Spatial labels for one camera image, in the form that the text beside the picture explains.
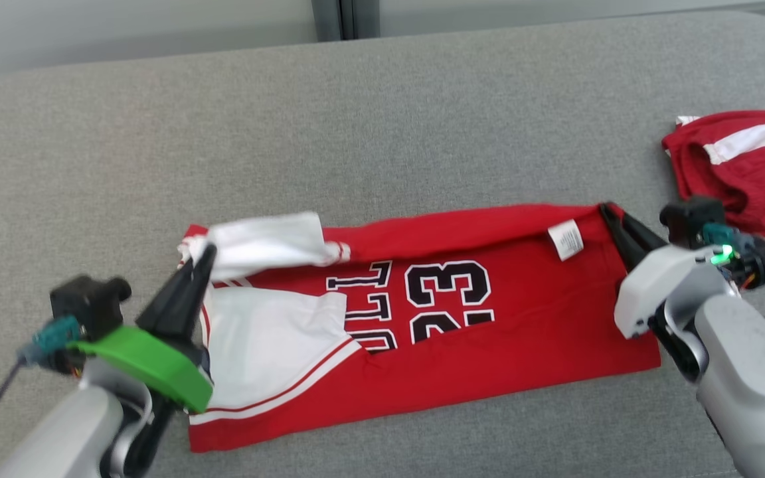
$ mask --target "gray fabric surface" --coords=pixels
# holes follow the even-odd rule
[[[765,109],[765,18],[693,13],[86,64],[0,80],[0,379],[72,275],[131,317],[188,223],[311,209],[346,226],[513,202],[674,199],[678,114]],[[752,302],[765,313],[765,291]],[[0,461],[74,383],[31,370]],[[665,358],[534,390],[193,455],[151,476],[736,476]]]

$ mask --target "red garment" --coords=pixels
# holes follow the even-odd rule
[[[568,220],[576,221],[584,247],[561,261],[547,229]],[[279,406],[251,415],[267,400],[210,405],[192,417],[192,451],[661,364],[652,334],[625,340],[616,329],[613,308],[626,273],[597,206],[443,212],[323,233],[349,248],[349,262],[265,270],[216,284],[214,292],[344,293],[352,338],[334,342],[323,360],[268,399],[304,389]],[[234,333],[225,326],[216,332],[207,316],[205,325],[209,348]],[[344,353],[351,342],[362,347]],[[231,366],[214,361],[212,371]],[[321,367],[327,372],[319,376]]]
[[[729,224],[765,236],[765,112],[684,119],[663,147],[681,197],[717,197]]]

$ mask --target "white label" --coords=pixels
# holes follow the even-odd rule
[[[557,224],[548,229],[547,233],[553,239],[559,260],[567,260],[567,258],[583,251],[583,238],[580,237],[580,229],[577,228],[577,223],[574,220]]]

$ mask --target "basketball jersey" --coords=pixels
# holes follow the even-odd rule
[[[659,366],[651,334],[613,324],[626,272],[597,206],[348,228],[305,212],[192,226],[179,250],[207,242],[214,393],[193,451]]]

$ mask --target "red fabric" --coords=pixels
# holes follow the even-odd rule
[[[765,124],[765,111],[725,112],[678,126],[663,139],[671,155],[677,188],[683,199],[721,199],[729,224],[765,236],[765,146],[714,165],[705,145],[748,127]]]
[[[584,248],[561,262],[547,229],[571,218]],[[373,309],[369,294],[388,293],[390,321],[353,320],[345,328],[349,333],[390,329],[397,348],[377,354],[360,350],[309,390],[264,414],[191,426],[193,451],[228,450],[302,430],[637,372],[661,363],[653,335],[625,340],[613,322],[625,270],[597,206],[443,212],[324,233],[327,241],[349,245],[348,264],[267,270],[249,282],[321,295],[327,291],[327,278],[369,276],[371,262],[392,260],[386,287],[338,291],[348,296],[348,313]],[[485,269],[491,293],[483,303],[464,305],[462,294],[473,285],[465,277],[454,279],[456,290],[434,287],[434,305],[417,307],[407,300],[410,266],[452,261],[474,261]],[[430,279],[422,283],[433,287]],[[488,309],[494,321],[466,323],[467,312]],[[450,314],[459,329],[433,330],[413,344],[410,320],[431,311]]]

